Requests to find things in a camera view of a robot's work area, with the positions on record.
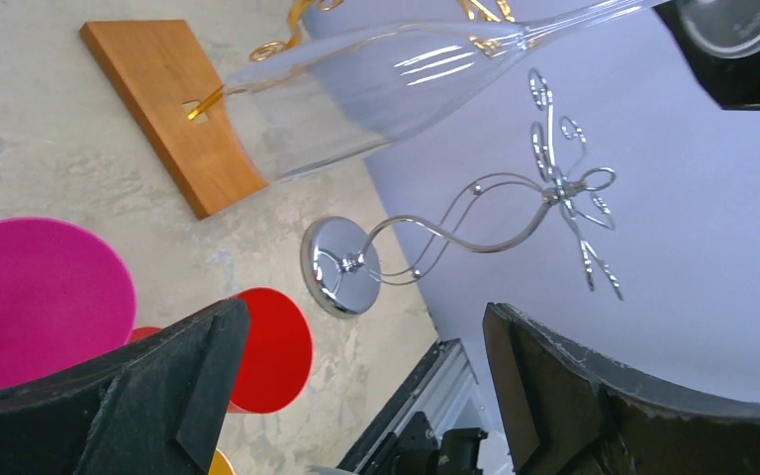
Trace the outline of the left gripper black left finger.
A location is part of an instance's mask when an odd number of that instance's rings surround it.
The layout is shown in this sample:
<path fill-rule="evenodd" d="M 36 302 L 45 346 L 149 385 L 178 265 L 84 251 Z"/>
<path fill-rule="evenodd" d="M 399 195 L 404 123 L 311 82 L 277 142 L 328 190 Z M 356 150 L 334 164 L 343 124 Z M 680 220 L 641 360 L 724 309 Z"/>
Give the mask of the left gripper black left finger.
<path fill-rule="evenodd" d="M 136 342 L 0 391 L 0 474 L 205 474 L 249 329 L 216 302 Z"/>

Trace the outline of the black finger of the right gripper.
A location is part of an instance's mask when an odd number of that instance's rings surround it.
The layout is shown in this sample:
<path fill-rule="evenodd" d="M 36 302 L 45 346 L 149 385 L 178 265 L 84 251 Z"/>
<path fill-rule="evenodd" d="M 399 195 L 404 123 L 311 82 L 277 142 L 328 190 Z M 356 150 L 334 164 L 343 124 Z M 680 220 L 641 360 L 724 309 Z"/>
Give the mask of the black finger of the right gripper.
<path fill-rule="evenodd" d="M 721 109 L 760 111 L 760 0 L 667 1 L 653 11 Z"/>

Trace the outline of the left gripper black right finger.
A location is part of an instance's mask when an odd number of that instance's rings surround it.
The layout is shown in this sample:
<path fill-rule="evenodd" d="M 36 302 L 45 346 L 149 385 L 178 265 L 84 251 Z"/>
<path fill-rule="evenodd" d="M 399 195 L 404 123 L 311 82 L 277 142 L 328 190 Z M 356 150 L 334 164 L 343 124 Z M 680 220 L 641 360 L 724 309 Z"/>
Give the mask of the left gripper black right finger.
<path fill-rule="evenodd" d="M 482 328 L 517 473 L 760 474 L 760 403 L 654 377 L 508 304 Z"/>

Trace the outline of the clear wine glass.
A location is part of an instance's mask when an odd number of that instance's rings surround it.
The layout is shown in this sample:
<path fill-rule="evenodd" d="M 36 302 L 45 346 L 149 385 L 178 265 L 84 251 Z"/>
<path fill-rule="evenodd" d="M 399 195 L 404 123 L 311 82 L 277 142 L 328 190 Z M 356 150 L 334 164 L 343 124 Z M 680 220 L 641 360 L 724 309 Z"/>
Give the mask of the clear wine glass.
<path fill-rule="evenodd" d="M 416 136 L 555 41 L 664 2 L 601 1 L 526 21 L 369 26 L 253 62 L 227 76 L 225 96 L 242 97 L 264 123 L 252 143 L 256 169 L 271 182 L 293 179 Z"/>

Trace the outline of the pink wine glass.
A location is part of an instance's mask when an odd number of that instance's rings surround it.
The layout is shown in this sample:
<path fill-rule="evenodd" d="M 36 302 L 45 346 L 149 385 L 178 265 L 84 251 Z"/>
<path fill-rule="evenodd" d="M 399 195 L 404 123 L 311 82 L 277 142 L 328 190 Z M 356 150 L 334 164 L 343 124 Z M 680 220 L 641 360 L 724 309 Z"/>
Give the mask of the pink wine glass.
<path fill-rule="evenodd" d="M 127 343 L 138 299 L 104 240 L 45 217 L 0 220 L 0 391 Z"/>

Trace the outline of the orange wine glass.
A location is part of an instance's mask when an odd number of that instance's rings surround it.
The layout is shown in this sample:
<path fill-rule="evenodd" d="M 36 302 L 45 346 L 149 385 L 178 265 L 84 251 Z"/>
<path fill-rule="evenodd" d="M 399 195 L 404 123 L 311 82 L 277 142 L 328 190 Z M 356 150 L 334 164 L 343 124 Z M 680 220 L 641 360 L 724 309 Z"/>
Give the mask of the orange wine glass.
<path fill-rule="evenodd" d="M 208 475 L 236 475 L 232 464 L 220 449 L 214 452 Z"/>

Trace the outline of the red wine glass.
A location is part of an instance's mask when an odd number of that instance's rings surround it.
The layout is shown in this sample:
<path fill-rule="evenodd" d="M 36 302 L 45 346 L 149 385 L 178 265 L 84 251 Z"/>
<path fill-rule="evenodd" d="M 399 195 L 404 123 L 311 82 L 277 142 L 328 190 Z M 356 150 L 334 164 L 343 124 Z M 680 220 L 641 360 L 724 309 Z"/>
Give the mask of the red wine glass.
<path fill-rule="evenodd" d="M 281 291 L 249 288 L 235 294 L 250 316 L 229 414 L 272 414 L 291 404 L 307 384 L 313 340 L 307 319 Z"/>

